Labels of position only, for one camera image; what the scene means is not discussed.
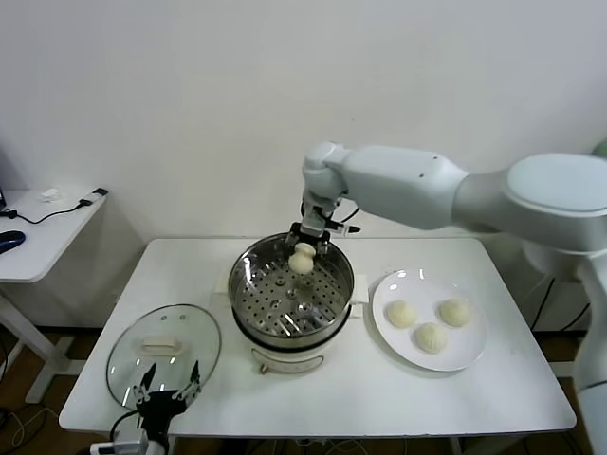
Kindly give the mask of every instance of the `cable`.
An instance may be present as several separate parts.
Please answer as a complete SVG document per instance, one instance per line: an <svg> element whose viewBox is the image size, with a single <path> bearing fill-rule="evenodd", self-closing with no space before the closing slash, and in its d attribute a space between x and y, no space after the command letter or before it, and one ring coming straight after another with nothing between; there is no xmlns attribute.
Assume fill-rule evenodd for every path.
<svg viewBox="0 0 607 455"><path fill-rule="evenodd" d="M339 452L339 453L344 453L344 452L345 452L345 453L347 453L348 451L352 451L353 449L350 449L350 450L340 450L340 446L341 446L342 444L347 444L347 443L350 443L350 442L352 442L352 443L355 443L355 444L356 444L356 447L354 447L354 449L359 448L359 449L362 451L362 453L363 453L364 455L369 455L369 453L367 452L367 450L366 450L366 449L365 449L365 448L362 446L362 444L361 444L359 441L357 441L356 439L348 439L348 440L345 440L345 441L341 441L340 443L334 443L333 441L329 441L329 442L330 442L330 443L331 443L333 446L332 446L331 448L329 448L329 449L328 449L326 452L324 452L324 455L330 455L330 454L331 454L332 452L334 452L334 451L337 451L337 452Z"/></svg>
<svg viewBox="0 0 607 455"><path fill-rule="evenodd" d="M526 455L531 455L531 452L529 452L529 447L527 447L527 440L526 440L526 438L523 438L523 448L524 448L524 453Z"/></svg>
<svg viewBox="0 0 607 455"><path fill-rule="evenodd" d="M565 440L565 442L567 443L567 445L569 446L569 449L571 450L571 452L576 455L583 455L584 451L581 449L581 447L578 444L578 440L573 436L573 434L571 434L571 432L566 431L564 433L559 433L562 436L562 439Z"/></svg>
<svg viewBox="0 0 607 455"><path fill-rule="evenodd" d="M347 223L348 221L350 221L352 218L354 218L355 216L357 216L357 213L359 213L360 208L357 207L352 213L350 213L348 216L346 216L344 219L342 219L340 221L340 223Z"/></svg>
<svg viewBox="0 0 607 455"><path fill-rule="evenodd" d="M107 190L104 190L103 188L97 188L96 190L90 192L85 197L83 197L80 201L78 201L78 204L73 209L54 211L52 213L49 213L48 215L43 216L38 221L31 221L26 216L23 216L22 214L17 212L17 210L0 211L0 217L6 217L6 218L9 218L10 220L12 220L14 218L21 218L22 220L30 223L31 225L39 225L40 223L42 223L44 220L47 220L51 216L61 215L63 213L71 213L72 211L76 211L77 209L80 209L82 207L92 206L98 199L104 197L106 194L107 194Z"/></svg>
<svg viewBox="0 0 607 455"><path fill-rule="evenodd" d="M26 218L23 215L20 215L19 213L17 213L15 216L17 218L21 218L24 221L27 221L28 223L30 223L31 225L39 225L40 223L42 223L44 220L47 220L48 218L50 218L51 216L55 216L55 215L61 215L63 213L71 213L72 211L75 211L77 209L79 209L80 207L84 207L82 205L77 205L76 207L74 207L73 209L70 210L61 210L61 211L55 211L53 213L49 213L46 216L43 216L41 219L39 219L38 221L31 221L30 219Z"/></svg>
<svg viewBox="0 0 607 455"><path fill-rule="evenodd" d="M313 439L294 439L293 441L295 441L295 444L297 444L299 447L308 447L308 446L312 446L314 443L316 443L316 441L314 441Z"/></svg>
<svg viewBox="0 0 607 455"><path fill-rule="evenodd" d="M26 410L27 408L31 408L33 406L42 406L43 408L40 409L38 412L36 412L32 417L30 417L25 423L23 423L21 421L21 419L19 418L19 416L17 415L17 412L20 412L22 410ZM46 423L46 418L47 416L51 414L53 415L55 418L58 418L57 413L51 409L48 408L44 405L34 405L34 404L30 404L30 405L24 405L23 407L10 412L8 417L12 417L17 421L17 425L19 426L19 428L17 429L17 431L15 431L15 433L12 435L12 448L9 448L7 450L4 450L2 452L0 452L0 455L8 455L10 453L13 453L21 448L23 448L24 446L26 446L27 444L29 444L31 441L34 440L34 438L36 436L38 436L38 434L40 433L40 431L42 431L43 427L45 426ZM42 415L43 419L42 422L40 424L40 426L38 426L34 432L28 437L26 438L26 428L32 423L34 422L38 416Z"/></svg>
<svg viewBox="0 0 607 455"><path fill-rule="evenodd" d="M538 282L536 282L535 284L533 284L529 288L529 290L526 291L521 297L516 297L516 298L513 297L514 301L518 302L519 305L525 303L529 299L529 297L531 297L531 295L536 291L536 289L538 287L540 287L542 284L544 284L547 279L548 279L547 275L542 276L538 280Z"/></svg>
<svg viewBox="0 0 607 455"><path fill-rule="evenodd" d="M352 448L341 448L340 446L342 445L346 445L348 443L354 443L354 446ZM338 452L338 453L350 453L354 450L356 450L357 448L359 448L359 446L357 445L357 441L354 439L346 439L344 441L340 441L338 443L334 443L333 441L329 441L329 444L331 444L331 446L333 446L333 448Z"/></svg>
<svg viewBox="0 0 607 455"><path fill-rule="evenodd" d="M569 329L572 325L574 325L576 322L578 322L581 319L581 317L584 316L584 313L586 313L586 310L588 308L590 308L590 303L586 303L586 306L584 306L584 309L581 310L579 312L579 314L571 322L569 322L562 329L560 329L559 332L564 332L565 330Z"/></svg>
<svg viewBox="0 0 607 455"><path fill-rule="evenodd" d="M135 415L138 413L138 410L129 410L126 414L121 415L116 422L114 422L114 425L112 426L112 429L110 429L110 441L114 442L114 438L116 437L116 429L118 428L118 425L120 425L120 422L122 422L124 419L128 419L129 417L131 417L132 415Z"/></svg>
<svg viewBox="0 0 607 455"><path fill-rule="evenodd" d="M546 289L546 293L543 295L543 300L542 303L540 304L540 309L538 310L538 314L535 316L535 319L533 319L533 323L531 324L531 332L533 332L533 329L535 329L535 326L538 323L538 320L540 320L540 315L542 314L542 310L543 307L546 305L546 302L548 301L548 297L550 296L550 291L552 290L552 286L554 286L556 279L553 278L552 280L550 280L550 284L548 284L548 288Z"/></svg>

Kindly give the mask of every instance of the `white robotic arm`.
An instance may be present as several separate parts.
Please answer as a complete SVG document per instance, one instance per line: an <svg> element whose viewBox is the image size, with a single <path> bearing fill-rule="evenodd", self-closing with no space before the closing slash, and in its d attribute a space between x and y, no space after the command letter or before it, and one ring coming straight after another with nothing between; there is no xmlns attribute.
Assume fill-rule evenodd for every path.
<svg viewBox="0 0 607 455"><path fill-rule="evenodd" d="M468 174L438 154L326 142L306 155L303 178L300 231L308 237L323 237L345 198L414 228L514 234L542 272L580 279L593 321L574 379L595 452L607 453L607 160L535 155L505 171Z"/></svg>

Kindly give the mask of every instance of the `black cable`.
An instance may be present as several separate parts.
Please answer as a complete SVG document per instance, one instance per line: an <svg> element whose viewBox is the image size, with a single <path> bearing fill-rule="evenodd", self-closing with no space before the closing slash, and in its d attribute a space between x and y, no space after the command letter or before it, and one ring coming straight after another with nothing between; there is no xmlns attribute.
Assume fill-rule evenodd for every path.
<svg viewBox="0 0 607 455"><path fill-rule="evenodd" d="M529 447L527 447L527 440L525 438L523 438L523 448L526 455L531 455L531 452L529 452Z"/></svg>
<svg viewBox="0 0 607 455"><path fill-rule="evenodd" d="M110 441L114 442L114 438L116 437L116 429L118 428L118 425L120 425L120 422L122 422L124 419L128 419L129 417L131 417L132 415L135 415L138 413L138 410L129 410L126 414L121 415L118 420L116 422L114 422L114 425L112 426L112 429L110 429Z"/></svg>
<svg viewBox="0 0 607 455"><path fill-rule="evenodd" d="M348 216L346 216L344 219L342 219L342 220L340 221L340 223L347 223L347 222L348 222L348 221L350 221L352 218L354 218L354 217L357 215L357 213L359 213L359 211L360 211L360 208L358 208L358 207L357 207L357 209L356 209L356 210L354 210L352 213L350 213Z"/></svg>
<svg viewBox="0 0 607 455"><path fill-rule="evenodd" d="M73 209L70 210L61 210L61 211L55 211L53 213L49 213L46 216L43 216L41 219L39 219L38 221L31 221L30 219L26 218L23 215L20 215L19 213L17 213L16 217L17 218L21 218L24 221L27 221L28 223L30 223L31 225L39 225L40 223L42 223L44 220L47 220L48 218L50 218L51 216L55 216L55 215L61 215L63 213L71 213L72 211L75 211L77 209L79 209L80 207L83 207L83 205L79 204L76 207L74 207Z"/></svg>
<svg viewBox="0 0 607 455"><path fill-rule="evenodd" d="M552 280L550 280L550 284L548 284L546 293L543 295L543 300L542 300L542 303L540 304L540 309L538 310L538 314L535 316L535 319L533 319L533 323L531 324L532 332L533 332L533 329L535 329L535 326L537 325L538 320L540 320L540 315L542 314L543 307L546 305L546 302L548 301L548 297L550 296L550 291L552 290L552 286L554 286L555 281L556 281L556 279L554 279L554 278Z"/></svg>
<svg viewBox="0 0 607 455"><path fill-rule="evenodd" d="M564 433L559 433L562 436L562 439L565 440L565 442L567 443L567 445L569 446L569 450L571 450L571 453L573 453L574 455L583 455L584 451L581 449L581 447L578 444L578 440L576 438L574 438L573 434L571 434L570 432L564 432Z"/></svg>
<svg viewBox="0 0 607 455"><path fill-rule="evenodd" d="M40 434L40 432L42 431L42 428L44 428L45 423L46 423L46 417L48 416L48 411L45 409L45 405L24 405L23 407L19 408L18 410L15 410L14 413L17 413L21 410L25 410L27 408L30 408L31 406L41 406L43 408L43 410L45 410L45 412L42 413L43 419L42 419L42 423L40 424L39 427L37 427L34 432L29 436L29 438L24 439L21 444L19 446L16 447L12 447L8 450L4 450L2 452L0 452L0 455L9 455L10 453L16 452L17 450L23 448L24 446L28 445L29 443L31 443L34 438L36 436L38 436L38 434Z"/></svg>
<svg viewBox="0 0 607 455"><path fill-rule="evenodd" d="M586 310L588 308L590 308L590 303L586 303L586 306L584 306L584 309L579 312L579 314L575 317L575 319L573 319L571 322L569 322L567 325L565 325L562 329L560 329L559 332L564 332L565 330L570 328L573 324L578 322L580 320L580 318L582 316L584 316L584 313L586 313Z"/></svg>

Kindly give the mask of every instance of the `table leg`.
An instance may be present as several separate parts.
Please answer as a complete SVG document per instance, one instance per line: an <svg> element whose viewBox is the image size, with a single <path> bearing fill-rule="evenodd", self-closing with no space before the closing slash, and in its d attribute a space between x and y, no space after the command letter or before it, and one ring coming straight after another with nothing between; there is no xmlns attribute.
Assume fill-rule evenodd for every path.
<svg viewBox="0 0 607 455"><path fill-rule="evenodd" d="M15 344L14 348L12 348L10 350L7 359L4 362L2 362L2 365L0 365L0 373L5 370L5 366L4 366L5 363L7 364L6 371L9 370L10 366L14 363L17 356L19 356L19 354L23 350L24 346L25 346L25 344L23 344L23 341L21 341L20 339L17 340L17 344Z"/></svg>
<svg viewBox="0 0 607 455"><path fill-rule="evenodd" d="M451 444L451 453L453 455L462 455L462 446L459 444L459 438L449 438Z"/></svg>
<svg viewBox="0 0 607 455"><path fill-rule="evenodd" d="M174 455L176 445L177 445L177 437L169 436L169 453L167 453L167 455Z"/></svg>
<svg viewBox="0 0 607 455"><path fill-rule="evenodd" d="M62 337L56 345L58 351L62 354L69 349L69 346L74 341L74 337ZM29 388L26 395L26 403L40 403L45 397L48 386L53 381L55 376L78 376L84 368L86 360L69 360L64 368L57 369L47 363L36 376L36 380Z"/></svg>
<svg viewBox="0 0 607 455"><path fill-rule="evenodd" d="M523 435L488 436L480 439L470 448L467 448L463 452L463 455L497 455L510 446L515 445L523 438Z"/></svg>
<svg viewBox="0 0 607 455"><path fill-rule="evenodd" d="M62 337L57 345L54 345L1 295L0 323L19 338L20 342L17 343L17 346L21 343L21 346L25 344L45 362L45 366L36 377L31 389L29 389L26 403L40 403L45 396L46 389L56 375L77 376L82 371L85 360L70 360L65 356L65 352L74 341L73 337ZM14 349L10 352L9 363L13 351Z"/></svg>

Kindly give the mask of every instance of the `white wall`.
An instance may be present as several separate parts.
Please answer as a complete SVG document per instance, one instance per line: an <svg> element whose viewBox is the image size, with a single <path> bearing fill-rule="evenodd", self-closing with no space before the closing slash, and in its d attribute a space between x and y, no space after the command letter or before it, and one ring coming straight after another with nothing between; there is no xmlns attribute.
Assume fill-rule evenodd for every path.
<svg viewBox="0 0 607 455"><path fill-rule="evenodd" d="M606 133L606 15L601 0L4 0L0 177L112 198L59 271L10 293L38 323L101 325L149 240L288 227L322 140L476 172L587 152ZM494 249L501 268L516 256Z"/></svg>

